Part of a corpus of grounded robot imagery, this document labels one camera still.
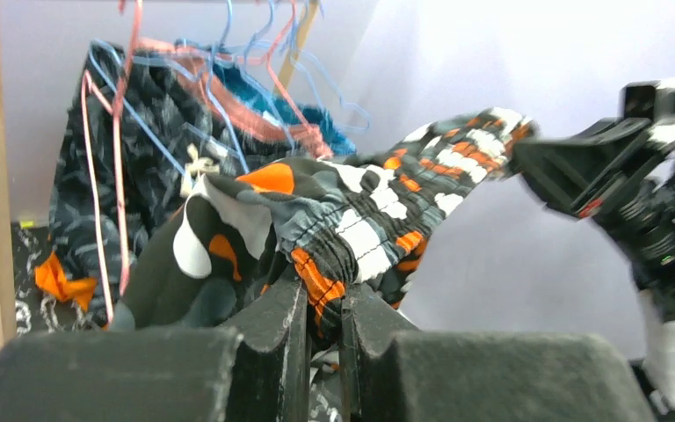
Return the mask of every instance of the blue towel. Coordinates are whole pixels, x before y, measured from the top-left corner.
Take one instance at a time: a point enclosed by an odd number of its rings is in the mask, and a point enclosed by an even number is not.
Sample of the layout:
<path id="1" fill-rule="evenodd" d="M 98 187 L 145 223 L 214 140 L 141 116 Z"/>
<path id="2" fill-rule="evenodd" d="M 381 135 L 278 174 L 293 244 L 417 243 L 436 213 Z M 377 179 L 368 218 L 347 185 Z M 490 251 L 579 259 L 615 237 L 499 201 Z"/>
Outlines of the blue towel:
<path id="1" fill-rule="evenodd" d="M 244 79 L 242 70 L 239 67 L 232 66 L 228 68 L 216 63 L 214 65 L 214 73 L 221 79 L 221 83 L 227 90 L 252 111 L 261 114 L 272 112 L 266 101 L 266 97 Z M 299 119 L 296 118 L 294 110 L 291 109 L 291 106 L 288 105 L 285 99 L 275 96 L 270 96 L 270 98 L 278 109 L 278 113 L 284 123 L 289 126 L 301 124 Z M 299 104 L 298 106 L 309 123 L 319 125 L 324 142 L 330 146 L 336 156 L 348 156 L 356 152 L 355 144 L 335 127 L 328 111 L 321 110 L 313 105 Z"/>

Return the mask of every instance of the gray patterned clothing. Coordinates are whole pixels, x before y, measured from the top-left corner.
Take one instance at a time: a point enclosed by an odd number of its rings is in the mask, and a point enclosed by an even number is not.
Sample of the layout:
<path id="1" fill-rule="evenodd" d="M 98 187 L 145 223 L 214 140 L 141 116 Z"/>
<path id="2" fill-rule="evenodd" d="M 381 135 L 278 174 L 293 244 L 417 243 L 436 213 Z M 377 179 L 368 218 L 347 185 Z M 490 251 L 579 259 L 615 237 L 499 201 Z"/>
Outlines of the gray patterned clothing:
<path id="1" fill-rule="evenodd" d="M 312 339 L 334 345 L 345 286 L 368 283 L 397 307 L 432 232 L 534 132 L 529 119 L 492 108 L 420 127 L 380 154 L 208 174 L 149 241 L 110 330 L 216 324 L 293 265 Z"/>
<path id="2" fill-rule="evenodd" d="M 124 56 L 118 47 L 115 51 L 120 58 Z M 117 80 L 122 68 L 108 51 L 92 46 L 90 55 L 94 56 L 101 70 L 112 81 Z M 154 56 L 155 53 L 147 52 L 145 55 Z M 105 97 L 112 101 L 113 90 L 89 56 L 84 68 L 89 70 L 93 81 Z M 208 142 L 214 140 L 229 149 L 234 148 L 223 122 L 212 116 L 205 105 L 182 88 L 173 70 L 134 65 L 128 78 L 126 100 L 177 160 L 179 166 L 184 168 L 185 164 L 191 162 L 188 148 L 193 145 L 200 156 L 215 160 L 221 174 L 243 174 L 242 166 L 233 155 L 215 154 L 216 149 L 211 148 L 211 143 Z M 96 97 L 89 96 L 87 103 L 98 178 L 105 259 L 115 302 L 119 292 L 120 233 L 116 222 L 118 214 L 113 170 L 112 116 Z M 60 261 L 61 268 L 48 271 L 45 264 L 37 274 L 50 273 L 53 278 L 65 277 L 69 282 L 86 278 L 99 280 L 95 218 L 83 140 L 80 90 L 77 90 L 68 115 L 55 169 L 48 220 L 54 256 Z M 180 197 L 182 176 L 151 141 L 138 121 L 129 114 L 127 107 L 120 127 L 125 171 L 123 176 L 126 181 L 128 244 L 131 263 L 134 265 L 138 254 L 157 228 L 183 205 L 184 199 Z M 306 154 L 302 149 L 291 151 L 289 145 L 283 142 L 260 142 L 241 131 L 237 131 L 236 135 L 251 170 L 279 158 Z M 60 286 L 49 288 L 49 283 L 39 277 L 36 282 L 49 293 L 62 299 L 70 299 Z M 105 301 L 100 283 L 96 283 L 89 311 L 95 324 L 105 323 Z"/>

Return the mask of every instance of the drawstring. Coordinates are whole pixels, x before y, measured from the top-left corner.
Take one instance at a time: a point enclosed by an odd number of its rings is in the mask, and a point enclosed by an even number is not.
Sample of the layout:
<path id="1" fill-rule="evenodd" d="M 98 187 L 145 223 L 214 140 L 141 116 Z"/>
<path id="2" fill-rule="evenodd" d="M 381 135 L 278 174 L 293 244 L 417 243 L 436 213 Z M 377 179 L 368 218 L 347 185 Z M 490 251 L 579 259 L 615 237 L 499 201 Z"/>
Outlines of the drawstring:
<path id="1" fill-rule="evenodd" d="M 194 145 L 187 147 L 187 154 L 192 161 L 185 164 L 185 175 L 182 178 L 182 185 L 179 187 L 179 196 L 187 198 L 192 192 L 192 181 L 197 183 L 199 178 L 205 174 L 218 173 L 220 167 L 214 164 L 214 160 L 206 156 L 199 156 L 198 150 Z"/>

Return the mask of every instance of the robotic arm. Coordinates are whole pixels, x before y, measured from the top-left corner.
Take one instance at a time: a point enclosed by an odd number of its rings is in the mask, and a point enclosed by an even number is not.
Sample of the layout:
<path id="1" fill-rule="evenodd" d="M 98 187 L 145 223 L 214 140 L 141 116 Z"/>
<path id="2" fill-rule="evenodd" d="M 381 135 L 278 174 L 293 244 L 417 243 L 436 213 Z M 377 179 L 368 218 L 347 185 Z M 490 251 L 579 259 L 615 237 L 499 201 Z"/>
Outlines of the robotic arm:
<path id="1" fill-rule="evenodd" d="M 675 169 L 661 185 L 649 178 L 675 156 L 675 80 L 622 94 L 620 118 L 517 143 L 512 170 L 548 208 L 591 217 L 630 260 L 646 323 L 643 370 L 675 410 Z"/>

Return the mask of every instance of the black surface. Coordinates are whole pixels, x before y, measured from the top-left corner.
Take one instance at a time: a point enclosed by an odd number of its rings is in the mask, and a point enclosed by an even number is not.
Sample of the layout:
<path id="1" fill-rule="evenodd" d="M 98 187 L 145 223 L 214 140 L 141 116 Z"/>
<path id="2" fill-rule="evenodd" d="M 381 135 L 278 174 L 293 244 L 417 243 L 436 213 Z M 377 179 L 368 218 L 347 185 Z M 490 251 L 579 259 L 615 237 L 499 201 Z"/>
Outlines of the black surface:
<path id="1" fill-rule="evenodd" d="M 30 331 L 70 330 L 76 321 L 76 310 L 67 303 L 43 301 L 34 284 L 34 267 L 47 257 L 47 229 L 20 229 L 11 226 L 14 257 L 15 310 L 19 334 Z"/>
<path id="2" fill-rule="evenodd" d="M 627 362 L 593 336 L 418 331 L 353 285 L 343 341 L 351 421 L 655 420 Z"/>
<path id="3" fill-rule="evenodd" d="M 293 265 L 265 294 L 221 328 L 242 333 L 227 420 L 307 420 L 307 289 Z"/>
<path id="4" fill-rule="evenodd" d="M 231 328 L 22 336 L 0 352 L 0 422 L 223 421 L 241 341 Z"/>

